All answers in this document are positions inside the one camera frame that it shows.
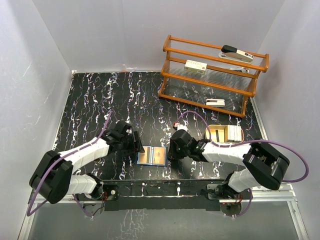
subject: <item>black marbled table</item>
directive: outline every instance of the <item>black marbled table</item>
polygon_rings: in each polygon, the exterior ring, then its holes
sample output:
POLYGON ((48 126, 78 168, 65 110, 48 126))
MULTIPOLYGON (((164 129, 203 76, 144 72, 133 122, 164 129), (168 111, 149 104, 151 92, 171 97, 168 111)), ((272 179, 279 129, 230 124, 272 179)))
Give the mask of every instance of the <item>black marbled table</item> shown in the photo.
MULTIPOLYGON (((172 125, 187 110, 196 111, 208 124, 240 125, 246 140, 261 138, 250 102, 244 118, 234 117, 158 98, 162 81, 159 72, 75 74, 55 150, 72 149, 98 135, 110 110, 115 112, 117 119, 130 120, 134 129, 139 131, 144 146, 169 147, 174 132, 172 125)), ((114 127, 115 122, 113 117, 108 126, 114 127)), ((205 124, 197 116, 188 114, 180 122, 188 127, 193 137, 203 136, 205 124)), ((142 166, 135 164, 135 161, 112 154, 86 165, 76 174, 93 173, 101 180, 224 179, 240 167, 219 161, 195 162, 188 158, 169 162, 167 167, 142 166)))

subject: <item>white enclosure wall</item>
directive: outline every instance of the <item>white enclosure wall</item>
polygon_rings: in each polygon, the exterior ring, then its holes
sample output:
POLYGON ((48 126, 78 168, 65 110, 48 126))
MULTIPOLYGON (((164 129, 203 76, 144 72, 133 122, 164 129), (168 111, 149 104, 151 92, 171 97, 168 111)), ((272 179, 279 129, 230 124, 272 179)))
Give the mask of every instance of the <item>white enclosure wall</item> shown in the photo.
MULTIPOLYGON (((287 0, 264 39, 260 52, 270 54, 261 74, 256 102, 269 139, 301 153, 309 177, 293 185, 311 240, 320 236, 320 2, 287 0)), ((292 154, 286 178, 299 178, 304 166, 292 154)))
POLYGON ((109 72, 160 70, 169 34, 255 52, 284 0, 33 2, 71 70, 109 72))
POLYGON ((29 179, 55 140, 71 71, 32 0, 0 0, 0 233, 17 239, 29 179))

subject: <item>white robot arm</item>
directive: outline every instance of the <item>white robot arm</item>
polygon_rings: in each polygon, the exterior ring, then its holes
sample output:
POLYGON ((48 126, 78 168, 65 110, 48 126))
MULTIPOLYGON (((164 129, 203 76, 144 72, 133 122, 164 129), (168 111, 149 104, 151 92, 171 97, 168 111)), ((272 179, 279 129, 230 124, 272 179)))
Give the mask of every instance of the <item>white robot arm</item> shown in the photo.
POLYGON ((226 196, 226 192, 236 195, 257 186, 278 190, 290 164, 268 143, 220 147, 206 139, 195 140, 184 128, 178 127, 170 138, 168 157, 174 161, 187 156, 197 162, 225 162, 245 167, 229 174, 225 183, 215 189, 213 194, 219 197, 226 196))
POLYGON ((29 185, 37 189, 48 168, 61 156, 69 154, 50 171, 39 193, 51 204, 59 202, 65 195, 94 194, 99 184, 94 176, 74 173, 86 164, 118 151, 122 156, 144 152, 139 133, 132 131, 132 126, 125 121, 118 121, 114 129, 104 131, 98 140, 95 137, 81 146, 60 153, 53 150, 46 152, 29 185))

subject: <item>wooden shelf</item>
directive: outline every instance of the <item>wooden shelf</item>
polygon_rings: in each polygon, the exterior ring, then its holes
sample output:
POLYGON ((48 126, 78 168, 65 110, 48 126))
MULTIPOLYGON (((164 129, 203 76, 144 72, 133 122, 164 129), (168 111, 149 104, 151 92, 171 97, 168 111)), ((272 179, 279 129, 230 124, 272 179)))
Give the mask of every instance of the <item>wooden shelf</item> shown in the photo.
POLYGON ((180 79, 192 83, 202 84, 208 87, 228 90, 230 92, 253 97, 253 93, 247 91, 252 78, 227 72, 207 69, 205 74, 185 71, 185 64, 166 59, 161 75, 168 78, 180 79))
POLYGON ((251 63, 245 63, 220 58, 221 48, 222 46, 169 35, 163 45, 166 59, 161 70, 164 81, 159 97, 244 117, 249 97, 254 97, 256 94, 260 72, 268 70, 269 55, 246 51, 254 57, 251 63), (193 58, 208 64, 205 74, 185 70, 186 61, 194 60, 193 58), (249 73, 233 70, 238 66, 246 68, 249 73), (187 94, 184 92, 186 88, 191 89, 187 94), (205 105, 208 98, 224 99, 225 107, 205 105))

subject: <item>purple cable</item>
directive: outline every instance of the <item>purple cable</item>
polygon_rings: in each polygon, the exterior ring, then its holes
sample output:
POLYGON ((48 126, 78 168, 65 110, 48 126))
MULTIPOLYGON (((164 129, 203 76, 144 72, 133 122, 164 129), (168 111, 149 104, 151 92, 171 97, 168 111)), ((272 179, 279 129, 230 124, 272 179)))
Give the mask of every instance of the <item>purple cable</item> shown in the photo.
MULTIPOLYGON (((103 128, 102 128, 102 131, 100 132, 100 134, 99 134, 99 136, 96 138, 96 140, 94 140, 92 143, 88 143, 87 145, 79 148, 79 150, 85 149, 85 148, 91 146, 92 144, 95 144, 95 143, 101 138, 102 134, 104 133, 104 131, 105 131, 106 128, 107 128, 108 122, 110 121, 110 118, 111 118, 111 115, 112 115, 112 114, 115 114, 115 112, 114 112, 114 111, 110 111, 110 112, 109 112, 109 116, 108 116, 108 118, 106 119, 106 121, 105 121, 105 123, 104 123, 104 125, 103 125, 103 128)), ((48 168, 48 170, 44 173, 43 177, 41 178, 41 180, 40 180, 40 182, 39 182, 39 184, 38 184, 38 186, 37 186, 37 188, 36 188, 36 190, 35 190, 32 198, 31 198, 31 200, 30 200, 30 203, 29 203, 29 205, 28 205, 28 208, 27 208, 27 211, 26 211, 27 217, 30 217, 32 214, 34 214, 39 208, 41 208, 41 207, 48 201, 48 200, 43 201, 43 202, 40 203, 35 209, 33 209, 33 210, 31 211, 31 209, 32 209, 32 207, 33 207, 33 205, 34 205, 34 203, 35 203, 36 197, 37 197, 37 195, 38 195, 38 193, 39 193, 39 191, 40 191, 40 188, 41 188, 42 185, 44 184, 45 179, 46 179, 46 177, 49 175, 50 171, 51 171, 61 160, 63 160, 64 158, 67 158, 67 157, 71 156, 72 154, 75 154, 75 153, 78 152, 79 150, 76 149, 76 150, 74 150, 74 151, 72 151, 72 152, 67 153, 67 154, 64 155, 64 156, 61 156, 61 157, 58 158, 58 160, 55 161, 55 162, 48 168)), ((77 199, 75 198, 75 196, 73 196, 73 197, 74 197, 75 201, 78 203, 78 205, 81 206, 81 204, 79 203, 79 201, 77 201, 77 199)), ((86 214, 89 214, 88 216, 91 215, 91 214, 88 213, 82 206, 81 206, 81 208, 82 208, 82 210, 83 210, 86 214)))
POLYGON ((248 188, 248 189, 249 189, 249 192, 250 192, 249 203, 248 203, 248 205, 246 206, 246 208, 245 208, 245 210, 244 210, 243 212, 241 212, 239 215, 236 215, 237 217, 241 217, 242 215, 244 215, 244 214, 248 211, 248 209, 250 208, 250 206, 251 206, 251 202, 252 202, 253 196, 252 196, 252 191, 251 191, 251 189, 250 189, 250 188, 248 188))
POLYGON ((289 146, 286 146, 286 145, 283 145, 281 143, 278 143, 276 141, 270 141, 270 140, 263 140, 263 139, 259 139, 259 140, 249 140, 249 141, 244 141, 244 142, 240 142, 240 143, 235 143, 235 144, 228 144, 228 145, 224 145, 224 144, 217 144, 216 142, 212 141, 211 139, 211 131, 210 131, 210 128, 208 126, 208 123, 206 122, 206 120, 197 112, 195 111, 185 111, 184 113, 182 113, 179 118, 177 119, 177 122, 179 121, 179 119, 187 114, 187 113, 192 113, 192 114, 195 114, 197 116, 199 116, 201 118, 201 120, 204 122, 205 126, 206 126, 206 129, 208 130, 209 132, 209 139, 211 141, 211 143, 213 145, 215 145, 216 147, 220 147, 220 148, 233 148, 233 147, 237 147, 237 146, 241 146, 241 145, 244 145, 244 144, 256 144, 256 143, 268 143, 268 144, 273 144, 273 145, 277 145, 279 147, 282 147, 284 149, 287 149, 289 150, 290 152, 294 153, 295 155, 297 155, 301 161, 303 162, 304 164, 304 167, 305 167, 305 173, 302 177, 298 178, 298 179, 294 179, 294 180, 283 180, 284 183, 297 183, 297 182, 300 182, 302 180, 304 180, 308 174, 309 174, 309 166, 308 166, 308 163, 307 161, 305 160, 305 158, 298 152, 296 152, 293 148, 289 147, 289 146))
POLYGON ((90 214, 87 210, 85 210, 85 208, 81 205, 81 203, 79 202, 79 200, 77 199, 76 195, 72 194, 73 199, 75 200, 76 204, 78 204, 78 206, 80 208, 82 208, 82 211, 90 218, 93 218, 94 216, 92 214, 90 214))

